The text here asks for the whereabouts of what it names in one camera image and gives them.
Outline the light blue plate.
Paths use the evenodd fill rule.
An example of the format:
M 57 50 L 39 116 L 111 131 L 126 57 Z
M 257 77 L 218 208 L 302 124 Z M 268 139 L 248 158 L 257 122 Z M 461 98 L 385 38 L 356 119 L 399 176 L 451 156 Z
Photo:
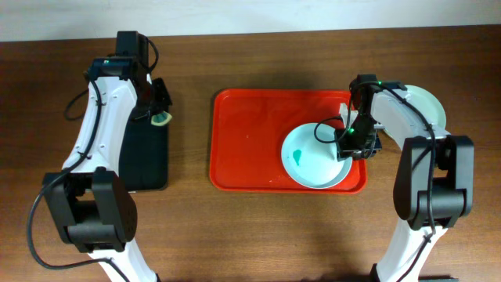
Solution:
M 296 183 L 314 190 L 326 190 L 340 184 L 349 174 L 353 160 L 338 157 L 336 143 L 321 143 L 334 128 L 316 123 L 307 123 L 293 129 L 281 147 L 282 165 Z

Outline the light green plate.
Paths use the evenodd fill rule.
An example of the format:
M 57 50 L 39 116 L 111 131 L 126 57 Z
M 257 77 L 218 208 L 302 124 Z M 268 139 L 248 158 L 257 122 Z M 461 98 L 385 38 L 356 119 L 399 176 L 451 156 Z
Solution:
M 406 90 L 395 89 L 395 92 L 411 103 L 433 125 L 436 136 L 448 134 L 445 130 L 445 110 L 439 100 L 426 89 L 415 85 L 405 85 Z

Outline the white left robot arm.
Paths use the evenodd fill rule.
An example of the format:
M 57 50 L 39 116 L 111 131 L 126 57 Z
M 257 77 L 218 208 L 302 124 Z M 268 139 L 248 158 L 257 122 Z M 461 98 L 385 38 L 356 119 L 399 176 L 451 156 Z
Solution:
M 171 97 L 152 78 L 159 53 L 136 31 L 117 33 L 116 48 L 85 72 L 88 104 L 60 172 L 45 175 L 44 201 L 60 239 L 101 265 L 112 281 L 156 281 L 135 240 L 132 194 L 168 180 Z

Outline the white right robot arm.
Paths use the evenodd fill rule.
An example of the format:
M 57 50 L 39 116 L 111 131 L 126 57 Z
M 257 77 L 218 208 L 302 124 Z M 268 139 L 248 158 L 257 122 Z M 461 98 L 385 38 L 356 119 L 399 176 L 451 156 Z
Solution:
M 337 157 L 365 160 L 387 129 L 401 150 L 393 201 L 397 226 L 371 281 L 417 281 L 431 250 L 473 205 L 474 144 L 434 125 L 399 81 L 360 74 L 349 85 L 348 107 L 335 132 Z

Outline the yellow green sponge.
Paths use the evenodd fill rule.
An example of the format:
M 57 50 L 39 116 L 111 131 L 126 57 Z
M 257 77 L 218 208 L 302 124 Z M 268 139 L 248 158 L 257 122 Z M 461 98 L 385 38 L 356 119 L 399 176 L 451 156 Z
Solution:
M 167 125 L 172 119 L 171 114 L 169 114 L 166 111 L 163 111 L 162 113 L 155 114 L 151 117 L 151 125 L 157 126 L 157 127 L 162 127 Z

